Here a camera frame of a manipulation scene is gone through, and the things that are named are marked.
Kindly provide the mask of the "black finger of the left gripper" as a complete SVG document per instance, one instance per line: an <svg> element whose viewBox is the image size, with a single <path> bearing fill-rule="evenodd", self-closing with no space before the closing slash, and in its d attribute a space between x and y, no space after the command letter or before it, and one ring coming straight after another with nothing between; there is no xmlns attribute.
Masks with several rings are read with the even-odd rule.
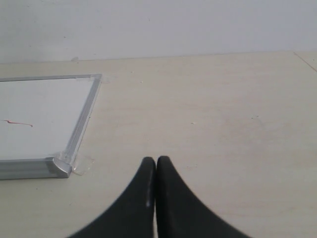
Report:
<svg viewBox="0 0 317 238"><path fill-rule="evenodd" d="M190 190L168 156L157 161L156 219L159 238L247 238Z"/></svg>
<svg viewBox="0 0 317 238"><path fill-rule="evenodd" d="M145 157L121 195L72 238L152 238L154 236L156 164Z"/></svg>

